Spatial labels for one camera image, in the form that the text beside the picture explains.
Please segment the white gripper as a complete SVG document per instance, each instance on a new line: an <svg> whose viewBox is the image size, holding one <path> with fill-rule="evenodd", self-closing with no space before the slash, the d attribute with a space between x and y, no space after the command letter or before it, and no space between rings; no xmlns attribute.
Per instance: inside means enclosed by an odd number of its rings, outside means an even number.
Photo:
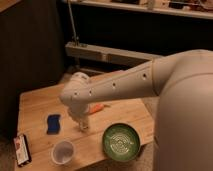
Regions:
<svg viewBox="0 0 213 171"><path fill-rule="evenodd" d="M72 108L68 109L69 116L72 118L73 121L78 123L80 129L83 122L89 123L88 112L88 107L77 110L74 110Z"/></svg>

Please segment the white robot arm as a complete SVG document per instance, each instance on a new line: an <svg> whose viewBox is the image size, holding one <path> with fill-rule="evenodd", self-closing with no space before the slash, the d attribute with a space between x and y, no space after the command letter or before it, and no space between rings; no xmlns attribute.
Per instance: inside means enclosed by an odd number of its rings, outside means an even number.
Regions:
<svg viewBox="0 0 213 171"><path fill-rule="evenodd" d="M213 171L213 50L153 59L97 82L75 73L60 100L74 121L86 122L93 102L153 96L153 171Z"/></svg>

